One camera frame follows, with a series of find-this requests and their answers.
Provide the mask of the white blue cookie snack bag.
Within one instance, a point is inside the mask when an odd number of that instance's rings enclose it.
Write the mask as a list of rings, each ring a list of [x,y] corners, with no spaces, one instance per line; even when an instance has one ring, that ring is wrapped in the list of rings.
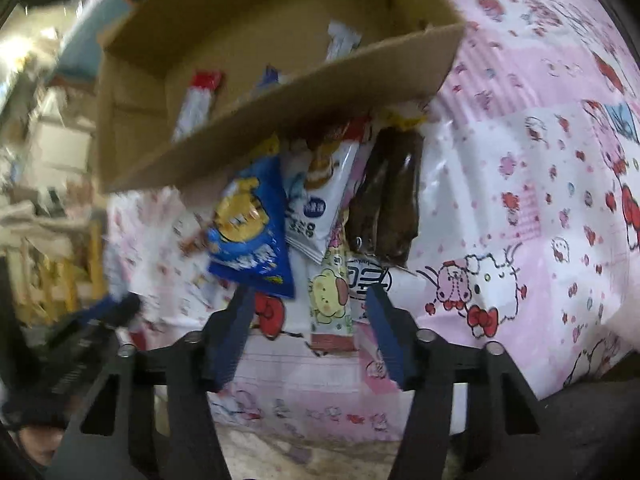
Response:
[[[359,147],[358,140],[334,140],[312,150],[299,141],[281,156],[288,199],[285,237],[315,263],[322,261],[329,247]]]

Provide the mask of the red white snack bar wrapper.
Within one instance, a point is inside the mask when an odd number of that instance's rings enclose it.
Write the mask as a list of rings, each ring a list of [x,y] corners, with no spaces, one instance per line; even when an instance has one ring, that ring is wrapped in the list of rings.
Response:
[[[186,88],[171,141],[176,143],[205,126],[224,81],[222,70],[197,70]]]

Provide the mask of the dark brown snack packet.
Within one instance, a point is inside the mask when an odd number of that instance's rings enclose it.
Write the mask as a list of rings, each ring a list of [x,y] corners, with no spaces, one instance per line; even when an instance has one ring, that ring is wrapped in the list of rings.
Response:
[[[419,234],[423,138],[416,130],[382,129],[349,203],[345,234],[353,252],[405,266]]]

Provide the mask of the brown cardboard box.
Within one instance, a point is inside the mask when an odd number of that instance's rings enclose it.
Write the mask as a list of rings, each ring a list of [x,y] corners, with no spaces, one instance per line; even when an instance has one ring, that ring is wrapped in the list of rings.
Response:
[[[330,21],[361,35],[326,60]],[[464,34],[450,0],[143,0],[102,38],[99,178],[104,192],[183,185],[276,132],[429,98]],[[267,64],[281,83],[251,99]],[[208,123],[171,141],[197,70],[222,70]]]

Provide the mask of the white barcode snack packet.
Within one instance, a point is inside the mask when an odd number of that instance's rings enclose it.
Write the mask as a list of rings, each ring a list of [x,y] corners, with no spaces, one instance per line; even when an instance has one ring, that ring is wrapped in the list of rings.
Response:
[[[361,42],[361,35],[342,22],[330,21],[328,26],[330,42],[326,49],[326,60],[335,61],[352,53]]]

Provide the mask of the pink cartoon print tablecloth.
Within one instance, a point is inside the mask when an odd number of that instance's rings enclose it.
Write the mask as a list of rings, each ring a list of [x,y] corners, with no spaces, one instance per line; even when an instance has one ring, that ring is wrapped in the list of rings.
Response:
[[[372,285],[455,344],[503,344],[537,396],[604,373],[638,344],[639,70],[622,36],[598,0],[450,1],[464,34],[434,96],[273,133],[183,185],[111,192],[111,241],[143,299],[143,339],[167,347],[239,285],[208,272],[206,242],[234,176],[266,155],[280,156],[282,174],[299,141],[360,142],[336,218],[355,350],[311,348],[315,262],[288,244],[295,296],[258,292],[235,378],[209,398],[217,422],[311,441],[398,439],[410,398],[370,329]],[[423,138],[405,266],[353,252],[345,234],[387,127]]]

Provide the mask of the yellow wooden chair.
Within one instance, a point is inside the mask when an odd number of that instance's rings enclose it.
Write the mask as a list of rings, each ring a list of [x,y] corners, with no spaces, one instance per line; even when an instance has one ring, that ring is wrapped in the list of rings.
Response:
[[[26,324],[52,324],[105,296],[101,222],[23,222],[14,233],[21,242],[18,305]]]

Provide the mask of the blue pink candy stick pack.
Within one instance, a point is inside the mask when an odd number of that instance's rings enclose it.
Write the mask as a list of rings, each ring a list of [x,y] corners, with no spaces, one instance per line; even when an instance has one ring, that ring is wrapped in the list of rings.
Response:
[[[262,72],[262,76],[260,76],[258,83],[254,85],[253,89],[250,90],[248,96],[251,99],[256,98],[256,96],[260,96],[262,93],[270,90],[272,87],[277,86],[281,83],[281,72],[271,64],[267,64],[264,71]]]

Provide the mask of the yellow cartoon snack stick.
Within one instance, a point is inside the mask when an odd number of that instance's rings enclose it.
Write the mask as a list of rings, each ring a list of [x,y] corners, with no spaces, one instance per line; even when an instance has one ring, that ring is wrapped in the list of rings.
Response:
[[[307,266],[311,348],[326,353],[355,350],[344,226],[337,220],[320,264]]]

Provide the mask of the blue yellow snack bag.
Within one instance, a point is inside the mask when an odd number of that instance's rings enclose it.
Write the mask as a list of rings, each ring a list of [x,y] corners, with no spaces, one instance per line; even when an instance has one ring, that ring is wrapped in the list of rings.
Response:
[[[259,157],[239,171],[224,189],[207,230],[208,272],[292,299],[285,208],[279,155]]]

